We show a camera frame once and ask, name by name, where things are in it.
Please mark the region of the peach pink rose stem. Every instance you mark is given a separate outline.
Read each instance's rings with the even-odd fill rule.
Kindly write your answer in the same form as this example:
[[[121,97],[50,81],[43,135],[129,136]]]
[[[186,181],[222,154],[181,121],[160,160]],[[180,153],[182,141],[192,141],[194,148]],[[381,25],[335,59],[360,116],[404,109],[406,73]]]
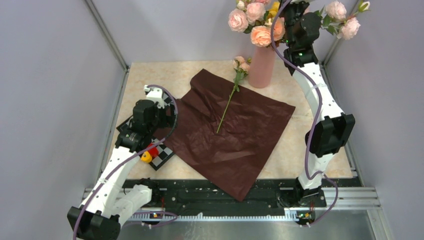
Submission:
[[[273,28],[273,39],[275,42],[280,41],[285,34],[285,19],[279,17]],[[271,42],[271,25],[261,25],[252,28],[250,33],[250,41],[257,47],[268,47]]]

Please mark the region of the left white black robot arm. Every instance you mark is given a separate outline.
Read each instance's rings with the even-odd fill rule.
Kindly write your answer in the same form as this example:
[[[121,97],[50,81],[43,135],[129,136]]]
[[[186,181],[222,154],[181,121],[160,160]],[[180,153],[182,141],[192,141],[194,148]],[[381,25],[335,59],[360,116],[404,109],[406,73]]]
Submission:
[[[178,120],[176,100],[142,99],[132,115],[118,125],[112,155],[94,188],[78,207],[71,207],[67,219],[74,240],[116,240],[127,220],[142,206],[154,207],[160,193],[146,183],[135,185],[124,197],[118,195],[134,165],[143,154],[164,142],[154,142],[158,129],[175,130]]]

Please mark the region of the dark red wrapping paper sheet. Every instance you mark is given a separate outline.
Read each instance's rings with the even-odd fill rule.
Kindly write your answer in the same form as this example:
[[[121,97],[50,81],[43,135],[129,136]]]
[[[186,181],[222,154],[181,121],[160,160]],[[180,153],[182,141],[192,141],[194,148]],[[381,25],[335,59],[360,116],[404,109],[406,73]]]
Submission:
[[[165,144],[174,156],[157,179],[206,179],[242,201],[257,179],[293,179],[284,138],[294,104],[233,84],[201,69],[185,80],[160,78],[176,98],[178,124]]]

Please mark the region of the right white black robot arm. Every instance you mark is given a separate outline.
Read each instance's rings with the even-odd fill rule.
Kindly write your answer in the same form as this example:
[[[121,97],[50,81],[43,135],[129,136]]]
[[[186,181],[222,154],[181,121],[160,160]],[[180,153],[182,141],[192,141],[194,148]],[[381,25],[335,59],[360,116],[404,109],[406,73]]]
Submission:
[[[291,204],[307,206],[322,200],[324,172],[333,157],[344,147],[356,120],[334,100],[321,75],[313,42],[319,37],[321,18],[306,13],[307,0],[282,0],[279,16],[284,18],[284,64],[301,87],[313,114],[311,129],[305,134],[304,170],[296,178]]]

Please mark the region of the pale pink rose stem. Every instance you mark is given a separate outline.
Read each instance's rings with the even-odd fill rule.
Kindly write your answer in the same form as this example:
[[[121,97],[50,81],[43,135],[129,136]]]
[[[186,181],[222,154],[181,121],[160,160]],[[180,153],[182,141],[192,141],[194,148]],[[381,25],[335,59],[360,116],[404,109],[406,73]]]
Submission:
[[[338,39],[351,40],[361,27],[357,15],[370,11],[371,2],[361,0],[354,12],[348,14],[345,5],[334,0],[314,13],[320,18],[320,28]]]

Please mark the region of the red paper flower bouquet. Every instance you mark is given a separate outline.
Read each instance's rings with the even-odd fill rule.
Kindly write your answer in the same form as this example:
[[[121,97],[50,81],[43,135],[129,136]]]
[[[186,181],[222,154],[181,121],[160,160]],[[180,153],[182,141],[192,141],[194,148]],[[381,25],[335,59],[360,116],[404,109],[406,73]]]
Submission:
[[[243,56],[236,56],[233,59],[233,69],[235,71],[235,77],[233,78],[233,88],[231,93],[229,94],[228,101],[223,111],[223,114],[221,116],[216,133],[219,133],[221,129],[221,126],[224,122],[224,118],[226,116],[227,110],[229,108],[229,105],[234,93],[240,91],[240,87],[239,87],[240,83],[249,75],[251,62],[252,62],[251,58],[244,58]]]

